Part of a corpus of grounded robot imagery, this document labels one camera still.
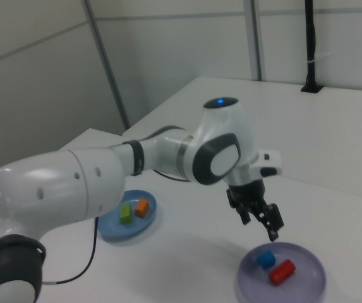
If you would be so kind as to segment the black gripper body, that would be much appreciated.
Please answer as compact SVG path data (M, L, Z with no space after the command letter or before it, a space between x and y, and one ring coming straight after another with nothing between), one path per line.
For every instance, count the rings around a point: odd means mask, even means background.
M265 205L264 194L265 185L261 179L241 186L228 185L227 190L227 197L231 207L237 207L238 203L244 207Z

